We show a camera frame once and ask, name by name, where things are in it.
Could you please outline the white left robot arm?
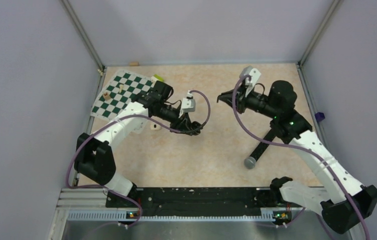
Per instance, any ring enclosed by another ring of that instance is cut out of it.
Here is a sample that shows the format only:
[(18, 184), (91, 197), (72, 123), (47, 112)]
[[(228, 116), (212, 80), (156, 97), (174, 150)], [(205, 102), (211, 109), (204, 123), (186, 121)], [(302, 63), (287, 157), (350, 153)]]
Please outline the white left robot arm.
[(168, 103), (174, 89), (161, 81), (154, 83), (148, 91), (141, 91), (108, 124), (89, 135), (81, 134), (77, 139), (74, 169), (96, 184), (118, 193), (117, 199), (125, 207), (137, 200), (135, 183), (118, 173), (114, 149), (130, 134), (141, 133), (151, 117), (169, 122), (172, 132), (198, 135), (201, 124), (191, 121), (196, 102), (193, 92), (188, 91), (178, 107)]

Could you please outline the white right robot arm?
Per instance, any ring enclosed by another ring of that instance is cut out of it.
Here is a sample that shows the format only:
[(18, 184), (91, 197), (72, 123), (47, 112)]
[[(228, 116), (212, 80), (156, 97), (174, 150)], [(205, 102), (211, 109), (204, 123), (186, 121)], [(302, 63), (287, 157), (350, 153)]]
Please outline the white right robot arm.
[(263, 94), (249, 91), (240, 81), (217, 100), (232, 107), (235, 117), (245, 110), (269, 117), (271, 132), (280, 139), (280, 146), (292, 149), (324, 187), (322, 192), (289, 177), (276, 178), (269, 193), (274, 205), (289, 202), (309, 209), (338, 234), (360, 225), (365, 238), (370, 238), (365, 220), (377, 204), (377, 188), (353, 177), (323, 145), (310, 123), (295, 110), (297, 94), (289, 82), (275, 81), (269, 93)]

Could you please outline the black charging case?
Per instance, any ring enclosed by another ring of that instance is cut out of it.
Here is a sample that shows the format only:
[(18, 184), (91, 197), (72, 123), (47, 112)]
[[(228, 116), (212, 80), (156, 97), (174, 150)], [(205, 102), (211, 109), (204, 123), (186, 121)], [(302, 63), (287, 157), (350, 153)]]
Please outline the black charging case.
[(197, 136), (201, 133), (201, 130), (202, 130), (203, 126), (201, 123), (197, 122), (197, 121), (193, 121), (191, 123), (191, 126), (190, 126), (190, 131), (189, 131), (189, 135), (190, 136)]

